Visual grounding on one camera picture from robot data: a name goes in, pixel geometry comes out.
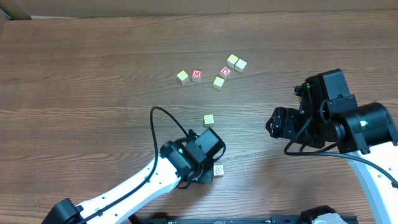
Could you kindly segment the blue X B wooden block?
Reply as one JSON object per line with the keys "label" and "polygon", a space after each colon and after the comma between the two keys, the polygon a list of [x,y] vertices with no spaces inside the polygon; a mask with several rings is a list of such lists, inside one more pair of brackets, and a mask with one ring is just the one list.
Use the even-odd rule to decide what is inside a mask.
{"label": "blue X B wooden block", "polygon": [[223,165],[214,165],[213,166],[213,177],[222,177],[224,176],[224,166]]}

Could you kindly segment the yellow S wooden block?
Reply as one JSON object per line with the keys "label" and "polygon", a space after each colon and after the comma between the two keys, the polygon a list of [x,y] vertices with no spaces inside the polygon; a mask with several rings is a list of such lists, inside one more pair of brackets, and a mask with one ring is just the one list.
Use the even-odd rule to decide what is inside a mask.
{"label": "yellow S wooden block", "polygon": [[212,114],[204,115],[203,120],[206,127],[212,127],[215,123],[214,116]]}

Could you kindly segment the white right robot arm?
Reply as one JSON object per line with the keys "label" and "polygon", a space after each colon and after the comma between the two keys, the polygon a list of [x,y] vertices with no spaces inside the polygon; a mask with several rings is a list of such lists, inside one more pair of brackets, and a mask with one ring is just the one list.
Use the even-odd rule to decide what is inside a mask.
{"label": "white right robot arm", "polygon": [[297,109],[277,107],[266,123],[288,139],[288,156],[340,157],[356,174],[376,223],[397,223],[397,128],[378,102],[359,106],[340,69],[294,88]]}

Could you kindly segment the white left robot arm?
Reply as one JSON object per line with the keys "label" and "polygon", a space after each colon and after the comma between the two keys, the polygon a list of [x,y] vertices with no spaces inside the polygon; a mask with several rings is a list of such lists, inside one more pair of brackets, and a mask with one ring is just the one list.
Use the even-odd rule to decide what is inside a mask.
{"label": "white left robot arm", "polygon": [[209,184],[216,154],[225,150],[225,143],[211,128],[201,135],[189,131],[185,138],[165,142],[145,168],[108,192],[78,205],[63,199],[44,223],[122,223],[182,182]]}

